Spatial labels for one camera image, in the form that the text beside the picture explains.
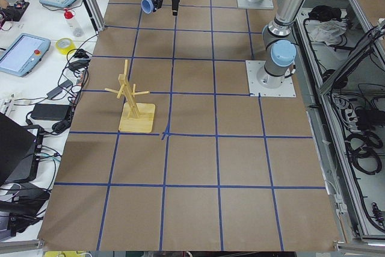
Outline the black power adapter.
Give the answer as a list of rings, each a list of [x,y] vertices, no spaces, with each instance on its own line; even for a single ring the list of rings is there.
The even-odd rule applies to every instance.
[[[63,120],[70,111],[69,105],[61,104],[35,104],[31,118],[34,120]]]

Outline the red cap squeeze bottle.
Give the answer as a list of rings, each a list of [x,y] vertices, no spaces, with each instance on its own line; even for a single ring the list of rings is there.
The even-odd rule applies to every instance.
[[[83,29],[75,18],[75,14],[68,8],[64,9],[64,18],[75,37],[80,37],[84,35]]]

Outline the near teach pendant tablet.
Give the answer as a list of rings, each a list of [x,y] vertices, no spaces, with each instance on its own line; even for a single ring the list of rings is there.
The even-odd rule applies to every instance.
[[[22,33],[1,56],[1,72],[25,76],[49,50],[49,39]]]

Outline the light blue cup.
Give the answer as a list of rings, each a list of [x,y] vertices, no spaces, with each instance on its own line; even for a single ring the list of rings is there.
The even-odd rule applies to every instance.
[[[141,9],[146,14],[151,14],[156,11],[155,4],[153,0],[142,0]]]

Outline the yellow tape roll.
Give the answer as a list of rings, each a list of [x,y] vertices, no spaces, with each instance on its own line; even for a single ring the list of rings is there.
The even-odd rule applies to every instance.
[[[62,55],[67,55],[68,53],[71,53],[76,49],[73,40],[67,37],[57,40],[55,43],[55,47],[58,52]]]

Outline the black laptop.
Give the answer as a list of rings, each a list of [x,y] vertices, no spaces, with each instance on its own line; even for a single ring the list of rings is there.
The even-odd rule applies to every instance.
[[[1,114],[1,184],[24,183],[37,176],[43,128],[21,126]]]

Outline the white crumpled cloth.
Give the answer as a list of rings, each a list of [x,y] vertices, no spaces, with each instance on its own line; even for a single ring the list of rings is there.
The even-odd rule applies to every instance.
[[[328,46],[338,45],[347,28],[348,25],[343,21],[329,20],[317,24],[309,37],[313,42],[323,42]]]

